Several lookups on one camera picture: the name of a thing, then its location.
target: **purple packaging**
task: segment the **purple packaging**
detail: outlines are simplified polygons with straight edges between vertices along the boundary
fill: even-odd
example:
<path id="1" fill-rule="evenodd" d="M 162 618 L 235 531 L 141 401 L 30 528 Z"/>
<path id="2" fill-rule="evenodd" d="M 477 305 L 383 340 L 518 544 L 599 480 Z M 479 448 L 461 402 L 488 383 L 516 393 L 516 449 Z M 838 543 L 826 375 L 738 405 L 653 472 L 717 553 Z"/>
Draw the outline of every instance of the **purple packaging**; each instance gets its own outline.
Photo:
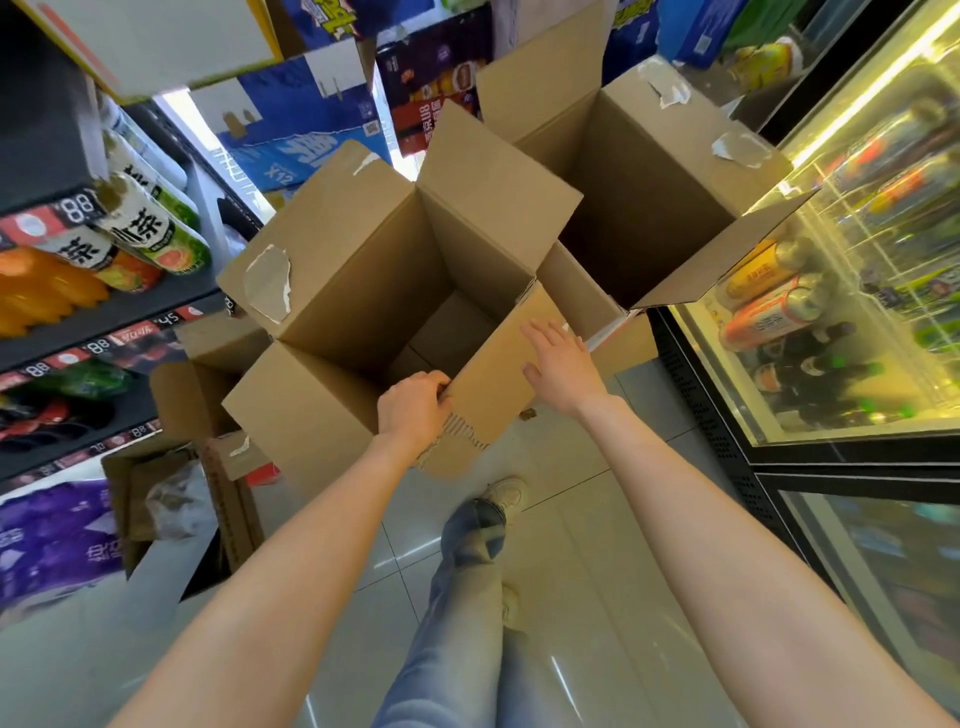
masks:
<path id="1" fill-rule="evenodd" d="M 0 610 L 123 568 L 105 480 L 66 482 L 0 503 Z"/>

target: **person's right hand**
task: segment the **person's right hand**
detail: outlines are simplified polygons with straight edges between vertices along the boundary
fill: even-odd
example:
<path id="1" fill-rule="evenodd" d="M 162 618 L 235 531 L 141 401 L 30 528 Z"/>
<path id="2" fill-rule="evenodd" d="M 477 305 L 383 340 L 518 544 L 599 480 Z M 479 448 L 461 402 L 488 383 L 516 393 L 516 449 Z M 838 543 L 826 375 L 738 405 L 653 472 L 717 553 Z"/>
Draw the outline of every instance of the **person's right hand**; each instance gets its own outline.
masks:
<path id="1" fill-rule="evenodd" d="M 579 336 L 551 321 L 520 326 L 537 351 L 540 365 L 524 364 L 523 374 L 537 396 L 561 414 L 579 417 L 585 405 L 608 396 L 600 374 L 593 366 L 587 345 Z"/>

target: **glass door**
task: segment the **glass door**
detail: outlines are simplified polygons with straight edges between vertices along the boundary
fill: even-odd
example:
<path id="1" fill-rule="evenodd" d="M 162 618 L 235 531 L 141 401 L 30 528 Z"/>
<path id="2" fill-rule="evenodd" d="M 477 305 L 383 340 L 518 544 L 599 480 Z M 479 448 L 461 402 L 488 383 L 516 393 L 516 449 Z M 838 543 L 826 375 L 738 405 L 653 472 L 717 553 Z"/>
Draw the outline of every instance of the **glass door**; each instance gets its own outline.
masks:
<path id="1" fill-rule="evenodd" d="M 848 606 L 960 717 L 960 506 L 780 495 Z"/>
<path id="2" fill-rule="evenodd" d="M 960 2 L 927 0 L 781 145 L 819 192 L 674 317 L 754 445 L 960 427 Z"/>

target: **leg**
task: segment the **leg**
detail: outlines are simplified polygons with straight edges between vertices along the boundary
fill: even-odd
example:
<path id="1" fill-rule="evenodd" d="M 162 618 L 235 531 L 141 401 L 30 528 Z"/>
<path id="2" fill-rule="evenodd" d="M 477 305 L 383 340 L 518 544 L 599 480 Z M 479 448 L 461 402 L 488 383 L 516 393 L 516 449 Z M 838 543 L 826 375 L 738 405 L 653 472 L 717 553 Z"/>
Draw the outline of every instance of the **leg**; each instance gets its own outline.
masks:
<path id="1" fill-rule="evenodd" d="M 493 557 L 503 538 L 504 515 L 484 500 L 468 500 L 447 520 L 430 606 L 373 728 L 493 727 L 503 646 Z"/>
<path id="2" fill-rule="evenodd" d="M 582 725 L 557 675 L 538 657 L 531 653 L 530 638 L 504 627 L 496 728 Z"/>

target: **refrigerator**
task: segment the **refrigerator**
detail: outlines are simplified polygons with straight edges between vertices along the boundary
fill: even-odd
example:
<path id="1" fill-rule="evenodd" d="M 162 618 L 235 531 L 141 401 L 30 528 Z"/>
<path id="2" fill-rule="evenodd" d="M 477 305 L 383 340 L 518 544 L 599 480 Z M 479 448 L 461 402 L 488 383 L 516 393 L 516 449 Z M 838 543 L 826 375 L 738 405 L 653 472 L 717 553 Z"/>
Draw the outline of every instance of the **refrigerator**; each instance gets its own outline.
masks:
<path id="1" fill-rule="evenodd" d="M 807 81 L 761 130 L 794 170 L 757 206 L 817 191 L 650 318 L 744 506 L 960 716 L 960 2 Z"/>

